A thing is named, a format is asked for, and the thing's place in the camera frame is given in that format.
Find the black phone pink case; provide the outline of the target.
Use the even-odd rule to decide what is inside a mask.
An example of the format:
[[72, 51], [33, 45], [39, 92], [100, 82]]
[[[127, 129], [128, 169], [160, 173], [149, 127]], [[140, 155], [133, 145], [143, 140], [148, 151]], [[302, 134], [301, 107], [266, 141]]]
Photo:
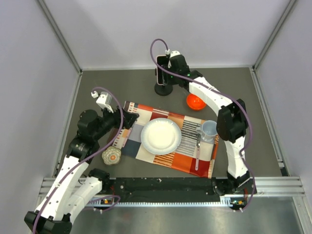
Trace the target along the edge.
[[[160, 55], [157, 56], [156, 62], [162, 68], [166, 68], [168, 67], [169, 58], [167, 55]], [[156, 76], [157, 76], [157, 84], [163, 85], [163, 71], [159, 67], [157, 67]]]

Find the light blue mug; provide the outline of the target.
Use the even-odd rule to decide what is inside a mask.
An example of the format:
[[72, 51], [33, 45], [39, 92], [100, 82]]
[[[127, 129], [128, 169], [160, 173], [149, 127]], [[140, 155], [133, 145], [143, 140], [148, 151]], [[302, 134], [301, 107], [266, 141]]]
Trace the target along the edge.
[[217, 123], [213, 120], [208, 120], [196, 128], [196, 132], [200, 135], [203, 142], [213, 144], [217, 135]]

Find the orange bowl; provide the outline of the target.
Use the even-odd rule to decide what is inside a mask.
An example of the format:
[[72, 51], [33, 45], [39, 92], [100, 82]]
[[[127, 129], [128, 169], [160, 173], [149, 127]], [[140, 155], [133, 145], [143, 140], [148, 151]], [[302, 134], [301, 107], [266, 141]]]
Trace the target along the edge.
[[194, 111], [200, 111], [206, 107], [206, 103], [194, 94], [187, 96], [186, 103]]

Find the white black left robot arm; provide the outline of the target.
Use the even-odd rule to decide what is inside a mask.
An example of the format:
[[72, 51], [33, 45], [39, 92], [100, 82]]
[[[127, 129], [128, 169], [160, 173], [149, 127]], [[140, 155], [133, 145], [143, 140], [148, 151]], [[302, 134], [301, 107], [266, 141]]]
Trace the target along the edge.
[[109, 174], [92, 169], [83, 185], [74, 190], [80, 176], [90, 165], [94, 153], [100, 150], [99, 139], [113, 128], [130, 129], [139, 115], [124, 109], [94, 110], [80, 114], [78, 130], [71, 141], [62, 167], [44, 201], [35, 211], [28, 211], [24, 221], [35, 234], [68, 234], [72, 225], [88, 202], [98, 193], [109, 191]]

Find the orange patchwork placemat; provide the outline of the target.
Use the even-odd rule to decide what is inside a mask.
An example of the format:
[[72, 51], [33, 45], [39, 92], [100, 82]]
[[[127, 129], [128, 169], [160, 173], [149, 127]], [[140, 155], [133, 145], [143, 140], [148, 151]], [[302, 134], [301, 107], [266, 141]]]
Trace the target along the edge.
[[198, 177], [212, 178], [218, 137], [197, 145], [197, 129], [203, 119], [184, 116], [126, 101], [124, 110], [139, 117], [130, 129], [122, 129], [112, 146], [122, 155], [179, 170]]

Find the black phone stand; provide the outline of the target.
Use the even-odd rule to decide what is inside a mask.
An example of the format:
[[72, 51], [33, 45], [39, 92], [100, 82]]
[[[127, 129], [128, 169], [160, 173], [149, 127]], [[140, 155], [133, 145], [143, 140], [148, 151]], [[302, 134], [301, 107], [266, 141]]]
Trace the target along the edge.
[[172, 85], [163, 85], [162, 72], [155, 69], [156, 84], [154, 85], [154, 91], [160, 96], [167, 96], [173, 91]]

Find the white ceramic plate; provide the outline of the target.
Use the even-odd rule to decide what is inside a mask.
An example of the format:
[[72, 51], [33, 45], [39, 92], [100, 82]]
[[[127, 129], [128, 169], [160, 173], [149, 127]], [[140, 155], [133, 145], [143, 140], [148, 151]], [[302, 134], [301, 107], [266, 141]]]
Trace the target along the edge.
[[179, 126], [168, 118], [155, 118], [149, 121], [140, 135], [143, 147], [154, 155], [167, 155], [174, 152], [182, 140]]

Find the small patterned flower dish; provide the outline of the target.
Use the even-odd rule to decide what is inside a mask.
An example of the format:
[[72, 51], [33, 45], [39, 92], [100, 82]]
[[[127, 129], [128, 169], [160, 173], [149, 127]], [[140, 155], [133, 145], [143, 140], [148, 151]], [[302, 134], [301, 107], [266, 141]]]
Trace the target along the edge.
[[110, 146], [102, 152], [101, 157], [103, 159], [104, 164], [116, 165], [121, 160], [121, 150], [114, 146]]

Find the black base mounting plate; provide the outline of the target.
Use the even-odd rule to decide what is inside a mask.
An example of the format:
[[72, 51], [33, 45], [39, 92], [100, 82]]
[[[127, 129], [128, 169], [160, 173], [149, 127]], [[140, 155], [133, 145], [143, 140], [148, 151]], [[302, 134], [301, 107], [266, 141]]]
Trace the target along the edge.
[[102, 194], [119, 195], [121, 202], [218, 202], [222, 195], [245, 197], [253, 191], [251, 180], [239, 188], [226, 178], [118, 177], [105, 182]]

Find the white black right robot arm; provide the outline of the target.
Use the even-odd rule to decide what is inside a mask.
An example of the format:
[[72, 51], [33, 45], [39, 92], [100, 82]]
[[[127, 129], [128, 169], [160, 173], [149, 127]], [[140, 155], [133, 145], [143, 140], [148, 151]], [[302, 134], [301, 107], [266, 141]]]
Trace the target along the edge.
[[239, 193], [250, 180], [245, 161], [245, 136], [250, 120], [245, 102], [220, 93], [197, 70], [190, 70], [185, 57], [178, 51], [157, 56], [157, 75], [161, 85], [179, 85], [199, 97], [216, 114], [216, 131], [226, 145], [228, 157], [227, 181], [213, 181], [219, 195]]

